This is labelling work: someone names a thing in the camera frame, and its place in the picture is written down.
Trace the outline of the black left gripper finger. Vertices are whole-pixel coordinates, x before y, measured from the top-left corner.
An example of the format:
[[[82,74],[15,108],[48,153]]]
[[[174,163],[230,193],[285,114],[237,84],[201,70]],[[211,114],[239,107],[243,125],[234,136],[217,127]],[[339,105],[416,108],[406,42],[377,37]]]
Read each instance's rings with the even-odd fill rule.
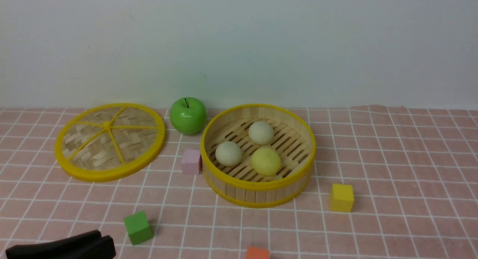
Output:
[[[29,245],[14,245],[6,249],[7,257],[29,257],[29,256],[46,256],[54,257],[65,254],[70,250],[91,244],[99,240],[102,234],[99,230],[92,230],[86,233],[75,235],[56,241],[29,244]]]

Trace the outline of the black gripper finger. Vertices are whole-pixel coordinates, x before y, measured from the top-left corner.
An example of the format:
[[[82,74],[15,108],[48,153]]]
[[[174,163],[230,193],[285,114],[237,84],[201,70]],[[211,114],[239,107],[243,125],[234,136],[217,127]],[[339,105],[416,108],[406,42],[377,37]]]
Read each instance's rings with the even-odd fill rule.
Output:
[[[54,257],[29,256],[8,257],[9,259],[113,259],[116,257],[116,248],[113,239],[109,236],[101,237],[91,244],[70,250],[65,254]]]

